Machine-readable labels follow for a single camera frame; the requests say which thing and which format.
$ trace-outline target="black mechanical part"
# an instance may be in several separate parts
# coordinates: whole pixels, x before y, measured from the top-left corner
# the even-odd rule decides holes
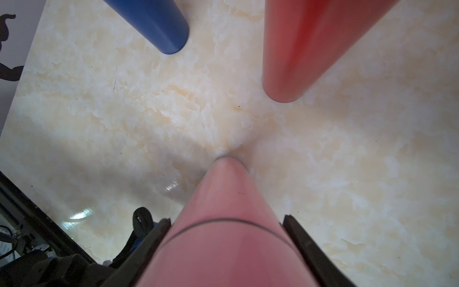
[[[126,245],[123,247],[121,252],[113,259],[110,267],[118,268],[123,262],[129,257],[131,248],[134,246],[137,238],[144,239],[151,230],[153,230],[154,223],[151,213],[145,207],[139,207],[132,215],[132,227],[133,231],[129,236]]]
[[[105,280],[102,287],[133,286],[142,275],[170,227],[171,220],[169,218],[161,219],[124,263]]]
[[[284,217],[283,227],[321,287],[355,287],[328,259],[293,216]]]
[[[15,237],[13,237],[13,232],[8,227],[6,227],[4,225],[2,225],[2,226],[3,226],[3,228],[7,228],[10,234],[8,235],[6,233],[0,232],[0,241],[6,242],[6,243],[11,243],[11,250],[6,252],[3,255],[0,255],[0,259],[3,259],[5,257],[9,256],[10,254],[13,254],[13,259],[16,259],[16,258],[14,258],[14,251],[17,248],[17,240],[16,240]]]
[[[0,172],[0,213],[21,231],[17,252],[23,256],[34,246],[50,245],[58,256],[80,254],[88,264],[95,261],[54,221]]]
[[[4,230],[8,231],[8,234],[9,234],[10,236],[13,236],[13,231],[12,231],[8,226],[6,226],[6,225],[0,225],[0,229],[2,229],[2,228],[3,228]]]
[[[20,287],[32,267],[47,259],[41,250],[34,250],[0,268],[0,287]]]
[[[88,264],[79,254],[48,258],[32,267],[22,287],[133,286],[170,227],[170,219],[162,219],[118,269]]]
[[[113,272],[107,266],[88,264],[79,254],[53,257],[36,263],[22,287],[98,287]]]

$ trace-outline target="black line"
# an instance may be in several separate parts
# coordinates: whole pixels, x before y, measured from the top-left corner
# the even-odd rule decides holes
[[[0,194],[3,194],[3,190],[2,188],[0,187]],[[5,207],[3,206],[3,204],[0,203],[0,211],[4,212],[4,216],[8,217],[9,219],[11,219],[11,221],[13,221],[14,224],[18,225],[19,224],[19,221],[17,220],[16,217],[14,217],[14,215],[11,214],[11,212]]]
[[[242,224],[247,224],[247,225],[251,225],[251,226],[257,227],[257,228],[259,228],[259,229],[261,229],[263,231],[266,231],[266,232],[270,233],[271,235],[274,235],[276,238],[281,240],[283,243],[287,244],[295,252],[298,251],[296,249],[296,247],[291,245],[287,240],[282,238],[279,234],[277,234],[276,232],[272,231],[271,229],[266,228],[263,225],[260,225],[258,223],[252,222],[252,221],[248,221],[248,220],[245,220],[245,219],[239,219],[239,218],[232,218],[232,217],[221,217],[221,218],[208,219],[208,220],[199,221],[199,222],[194,223],[194,224],[192,224],[190,226],[187,226],[184,229],[182,229],[179,232],[177,232],[176,234],[174,234],[171,238],[169,238],[164,243],[163,247],[166,246],[169,242],[171,242],[174,238],[182,235],[183,233],[187,232],[190,229],[193,229],[195,227],[199,227],[201,225],[206,225],[206,224],[209,224],[209,223],[215,223],[215,222],[235,222],[235,223],[242,223]]]

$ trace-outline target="white wall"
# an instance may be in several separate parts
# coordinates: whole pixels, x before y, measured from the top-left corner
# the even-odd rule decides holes
[[[23,66],[34,39],[46,0],[0,0],[0,15],[16,14],[7,19],[8,40],[1,42],[0,63],[9,68]],[[0,134],[18,82],[0,79]]]

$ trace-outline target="pink cylinder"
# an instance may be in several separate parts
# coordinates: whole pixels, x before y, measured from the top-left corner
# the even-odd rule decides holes
[[[245,167],[221,158],[153,255],[146,286],[318,284]]]

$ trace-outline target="black silhouette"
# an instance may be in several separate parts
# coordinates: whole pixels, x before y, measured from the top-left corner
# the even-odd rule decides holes
[[[3,14],[0,16],[0,51],[1,51],[1,42],[8,40],[10,35],[8,27],[6,26],[7,19],[14,19],[16,15]],[[13,69],[8,68],[7,66],[0,63],[0,79],[7,81],[19,81],[21,77],[22,69],[24,66],[14,67]]]

